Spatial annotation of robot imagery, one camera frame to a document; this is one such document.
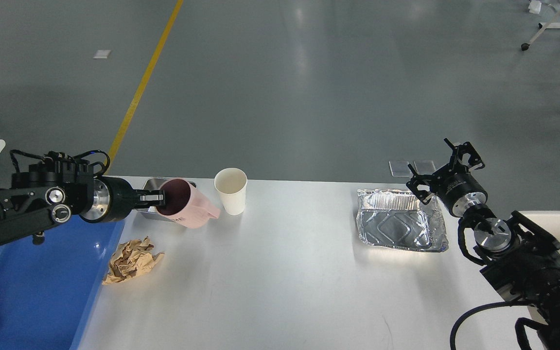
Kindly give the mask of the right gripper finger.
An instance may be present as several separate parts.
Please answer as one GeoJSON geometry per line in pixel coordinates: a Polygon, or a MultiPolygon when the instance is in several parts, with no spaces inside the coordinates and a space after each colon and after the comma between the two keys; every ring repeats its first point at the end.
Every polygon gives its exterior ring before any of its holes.
{"type": "Polygon", "coordinates": [[[470,141],[456,144],[448,138],[444,138],[444,142],[452,151],[448,163],[444,166],[447,172],[470,173],[476,169],[485,168],[484,161],[470,141]]]}
{"type": "Polygon", "coordinates": [[[442,200],[442,202],[447,201],[444,180],[448,176],[448,164],[432,174],[420,174],[411,164],[408,165],[408,168],[411,172],[411,179],[406,183],[406,186],[422,204],[429,204],[433,197],[442,200]]]}

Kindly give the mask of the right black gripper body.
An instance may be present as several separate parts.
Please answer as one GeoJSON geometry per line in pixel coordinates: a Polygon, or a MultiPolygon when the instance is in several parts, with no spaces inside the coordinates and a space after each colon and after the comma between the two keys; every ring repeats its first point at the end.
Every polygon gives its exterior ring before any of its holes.
{"type": "Polygon", "coordinates": [[[437,196],[453,217],[461,218],[476,205],[485,205],[488,195],[470,173],[457,173],[442,180],[437,196]]]}

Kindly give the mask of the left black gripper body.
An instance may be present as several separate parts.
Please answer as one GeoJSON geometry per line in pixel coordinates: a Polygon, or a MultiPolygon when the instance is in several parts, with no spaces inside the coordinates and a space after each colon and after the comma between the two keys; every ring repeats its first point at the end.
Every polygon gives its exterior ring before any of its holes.
{"type": "Polygon", "coordinates": [[[85,222],[117,222],[126,218],[137,206],[140,195],[129,182],[117,177],[93,180],[89,209],[80,213],[85,222]]]}

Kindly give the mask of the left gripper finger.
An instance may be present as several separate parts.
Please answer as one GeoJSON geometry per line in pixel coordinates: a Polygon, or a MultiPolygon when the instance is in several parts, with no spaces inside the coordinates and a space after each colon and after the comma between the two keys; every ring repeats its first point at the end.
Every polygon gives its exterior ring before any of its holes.
{"type": "Polygon", "coordinates": [[[140,208],[165,206],[165,191],[160,189],[139,189],[138,198],[140,208]]]}

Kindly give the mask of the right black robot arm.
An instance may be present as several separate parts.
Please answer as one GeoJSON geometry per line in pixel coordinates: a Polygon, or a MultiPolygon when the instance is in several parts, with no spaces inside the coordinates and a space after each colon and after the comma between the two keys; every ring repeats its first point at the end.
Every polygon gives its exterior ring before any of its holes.
{"type": "Polygon", "coordinates": [[[471,142],[445,143],[451,149],[447,164],[431,174],[420,174],[413,165],[407,188],[423,204],[437,197],[449,214],[458,218],[457,242],[462,255],[481,266],[481,274],[502,297],[465,312],[454,323],[449,337],[452,350],[460,326],[476,313],[500,307],[524,306],[537,310],[543,322],[520,317],[515,322],[516,341],[531,348],[526,329],[535,330],[547,350],[560,350],[560,241],[518,211],[500,219],[489,208],[488,193],[471,171],[485,167],[471,142]]]}

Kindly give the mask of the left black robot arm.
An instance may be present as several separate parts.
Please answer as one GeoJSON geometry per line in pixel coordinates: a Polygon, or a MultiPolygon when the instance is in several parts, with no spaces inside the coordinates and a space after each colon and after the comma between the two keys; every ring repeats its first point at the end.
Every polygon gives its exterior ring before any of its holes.
{"type": "Polygon", "coordinates": [[[164,206],[163,190],[134,189],[108,177],[111,158],[100,149],[77,155],[51,151],[44,155],[10,151],[11,187],[0,188],[0,246],[44,233],[78,215],[88,223],[122,221],[134,209],[164,206]]]}

